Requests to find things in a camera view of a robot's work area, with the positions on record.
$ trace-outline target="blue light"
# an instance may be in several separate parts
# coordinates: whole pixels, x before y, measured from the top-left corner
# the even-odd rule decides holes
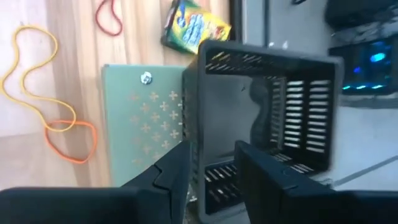
[[[372,89],[378,89],[378,88],[381,88],[381,87],[383,87],[383,86],[382,85],[376,85],[376,86],[372,87]]]
[[[375,43],[372,43],[372,45],[382,46],[382,45],[384,45],[384,42],[377,41],[377,42],[375,42]]]
[[[371,62],[378,62],[383,60],[386,57],[386,55],[384,53],[378,53],[378,54],[374,54],[371,57]]]
[[[361,72],[361,67],[354,68],[354,73],[359,73],[359,72]]]

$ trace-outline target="yellow rubber band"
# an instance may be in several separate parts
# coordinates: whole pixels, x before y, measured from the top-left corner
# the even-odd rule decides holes
[[[30,105],[30,104],[28,104],[28,103],[26,103],[24,101],[15,99],[14,97],[12,97],[11,95],[9,95],[7,93],[7,91],[6,91],[5,87],[4,87],[7,78],[10,76],[10,74],[12,74],[14,72],[14,70],[16,69],[16,67],[18,66],[18,63],[19,63],[19,47],[18,47],[18,43],[17,43],[17,36],[18,36],[20,31],[23,31],[23,30],[26,30],[26,29],[39,30],[39,31],[49,35],[51,37],[51,39],[53,40],[53,42],[54,42],[54,51],[53,51],[52,55],[47,60],[43,61],[42,63],[38,63],[37,65],[34,65],[34,66],[28,68],[26,71],[24,71],[22,73],[22,77],[21,77],[20,82],[19,82],[21,90],[22,90],[22,92],[25,95],[27,95],[30,98],[33,98],[33,99],[36,99],[36,100],[51,101],[51,102],[59,103],[59,104],[61,104],[63,106],[66,106],[72,112],[73,119],[71,120],[71,123],[69,124],[69,126],[64,128],[64,129],[55,129],[55,128],[52,128],[51,126],[49,126],[47,124],[47,122],[45,121],[44,115],[40,112],[39,109],[37,109],[35,106]],[[57,39],[55,38],[55,36],[52,35],[49,31],[47,31],[45,29],[42,29],[40,27],[37,27],[37,26],[20,26],[20,27],[18,27],[18,29],[14,32],[14,34],[12,36],[12,47],[14,48],[14,51],[15,51],[14,62],[12,64],[11,68],[6,72],[5,76],[0,79],[0,92],[3,93],[6,96],[7,99],[9,99],[11,101],[14,101],[14,102],[16,102],[16,103],[18,103],[20,105],[26,106],[26,107],[32,109],[33,111],[35,111],[38,114],[38,116],[40,117],[40,119],[41,119],[43,125],[45,126],[45,128],[47,128],[48,130],[55,131],[55,132],[64,132],[64,131],[68,131],[69,129],[71,129],[76,123],[76,111],[73,109],[72,106],[70,106],[69,104],[67,104],[67,103],[65,103],[63,101],[57,100],[55,98],[37,96],[37,95],[35,95],[33,93],[30,93],[25,87],[25,79],[28,76],[28,74],[31,71],[33,71],[33,70],[35,70],[37,68],[41,68],[44,65],[48,64],[56,56],[56,54],[58,53],[58,42],[57,42]]]

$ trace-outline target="orange rubber band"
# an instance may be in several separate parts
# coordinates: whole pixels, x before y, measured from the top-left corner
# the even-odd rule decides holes
[[[51,123],[49,123],[48,125],[51,126],[53,124],[72,124],[73,121],[65,121],[65,120],[58,120],[58,121],[52,121]],[[94,152],[96,151],[97,148],[97,142],[98,142],[98,137],[97,137],[97,130],[94,127],[93,124],[91,124],[90,122],[87,121],[76,121],[75,125],[82,125],[82,126],[87,126],[89,128],[91,128],[91,133],[92,133],[92,137],[93,137],[93,147],[91,148],[90,152],[88,153],[88,156],[86,157],[86,159],[76,159],[76,158],[72,158],[68,155],[65,155],[64,153],[62,153],[61,151],[59,151],[57,149],[56,146],[54,146],[54,144],[50,141],[49,138],[49,129],[47,127],[44,127],[44,136],[45,136],[45,142],[50,146],[50,148],[52,150],[54,150],[55,153],[57,153],[62,159],[65,159],[69,162],[75,163],[75,164],[84,164],[85,162],[87,162],[91,156],[93,156]]]

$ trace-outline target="screw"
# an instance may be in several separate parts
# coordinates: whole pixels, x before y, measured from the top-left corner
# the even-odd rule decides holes
[[[149,85],[152,82],[152,74],[149,72],[144,72],[141,75],[141,83],[144,85]]]

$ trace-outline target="box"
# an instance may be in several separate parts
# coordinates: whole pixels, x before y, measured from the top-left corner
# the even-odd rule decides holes
[[[206,40],[183,73],[183,123],[194,142],[197,213],[215,223],[246,211],[234,164],[249,142],[312,177],[329,169],[343,61]]]
[[[206,39],[227,40],[231,26],[191,0],[174,0],[161,42],[179,52],[198,53]]]

